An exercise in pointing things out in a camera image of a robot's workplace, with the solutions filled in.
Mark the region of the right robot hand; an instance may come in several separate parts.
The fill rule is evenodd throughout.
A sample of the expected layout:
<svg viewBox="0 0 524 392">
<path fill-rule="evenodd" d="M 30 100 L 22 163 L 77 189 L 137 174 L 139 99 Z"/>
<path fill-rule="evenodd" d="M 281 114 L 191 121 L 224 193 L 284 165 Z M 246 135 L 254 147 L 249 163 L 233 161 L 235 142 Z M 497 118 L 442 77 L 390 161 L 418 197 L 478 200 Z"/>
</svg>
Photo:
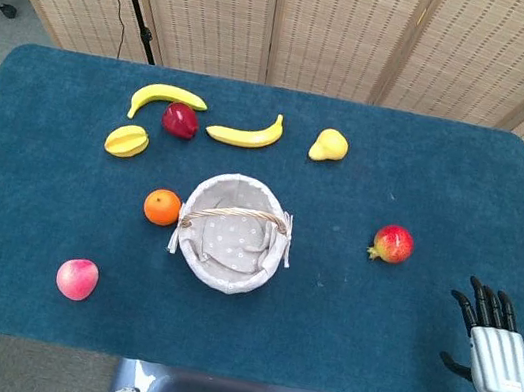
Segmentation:
<svg viewBox="0 0 524 392">
<path fill-rule="evenodd" d="M 454 361 L 447 352 L 441 361 L 452 373 L 470 382 L 476 392 L 524 392 L 524 340 L 518 331 L 512 301 L 504 291 L 493 292 L 470 277 L 474 299 L 453 290 L 460 306 L 470 346 L 470 365 Z"/>
</svg>

